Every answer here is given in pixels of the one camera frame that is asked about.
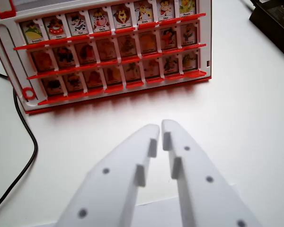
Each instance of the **white plastic piece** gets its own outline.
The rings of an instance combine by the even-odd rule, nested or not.
[[[156,157],[160,128],[149,124],[128,137],[86,176],[55,227],[130,227],[138,186]]]
[[[183,227],[261,227],[187,131],[164,120],[162,137],[177,179]]]

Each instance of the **screw hole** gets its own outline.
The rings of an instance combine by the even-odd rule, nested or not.
[[[212,178],[211,176],[206,177],[206,180],[207,180],[209,183],[212,183],[212,182],[213,182],[213,178]]]
[[[108,174],[109,173],[109,168],[104,168],[102,171],[104,174]]]
[[[78,216],[79,218],[85,218],[87,215],[87,210],[82,208],[81,210],[79,210]]]
[[[245,222],[242,221],[242,220],[239,220],[239,221],[237,222],[237,224],[238,224],[239,227],[246,227]]]

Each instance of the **printed name label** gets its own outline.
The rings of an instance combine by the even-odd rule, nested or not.
[[[173,18],[172,15],[164,16],[164,17],[160,17],[160,18],[159,18],[159,21],[161,21],[161,20],[167,20],[167,19],[172,19],[172,18]]]
[[[61,38],[65,38],[66,37],[66,34],[63,34],[63,35],[54,35],[51,37],[51,39],[61,39]]]
[[[180,13],[180,17],[186,17],[186,16],[190,16],[190,15],[194,15],[194,12]]]
[[[130,26],[131,26],[131,23],[116,25],[117,28],[130,27]]]
[[[43,39],[33,39],[33,40],[30,40],[29,43],[30,44],[35,44],[35,43],[38,43],[40,41],[43,41]]]
[[[148,22],[151,22],[151,19],[138,21],[138,24],[140,25],[140,24],[145,24],[145,23],[148,23]]]
[[[82,34],[87,34],[88,31],[80,31],[80,32],[74,32],[73,35],[82,35]]]
[[[106,30],[109,30],[109,28],[108,27],[99,27],[99,28],[95,29],[95,32],[102,32],[102,31],[106,31]]]

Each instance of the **white table surface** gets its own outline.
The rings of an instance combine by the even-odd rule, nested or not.
[[[249,16],[237,0],[213,1],[209,82],[26,116],[39,154],[1,206],[0,227],[55,222],[95,163],[138,128],[167,118],[189,131],[263,226],[284,227],[284,55]],[[158,149],[137,203],[177,195],[168,154]],[[0,78],[0,197],[32,151],[11,85]]]

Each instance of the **black cable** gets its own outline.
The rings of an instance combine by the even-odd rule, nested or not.
[[[7,76],[3,75],[0,73],[0,77],[4,78],[4,79],[8,79]],[[28,168],[31,166],[31,164],[34,162],[34,160],[37,157],[38,154],[38,143],[37,140],[34,136],[34,134],[32,133],[32,131],[30,130],[27,122],[24,119],[24,116],[22,115],[21,111],[20,111],[20,107],[18,104],[18,100],[17,100],[17,95],[15,90],[13,89],[13,97],[14,97],[14,104],[15,104],[15,108],[17,110],[18,116],[21,120],[21,122],[23,123],[25,129],[27,130],[30,138],[32,139],[33,143],[34,143],[34,152],[30,158],[30,160],[28,161],[28,163],[26,164],[26,166],[23,168],[23,170],[21,171],[21,173],[16,177],[16,179],[13,181],[13,183],[9,186],[9,188],[5,191],[5,193],[2,195],[2,197],[0,198],[0,205],[2,204],[2,202],[6,199],[6,197],[8,196],[8,194],[11,192],[11,190],[15,187],[15,185],[18,183],[18,181],[21,179],[21,177],[25,174],[25,172],[28,170]]]

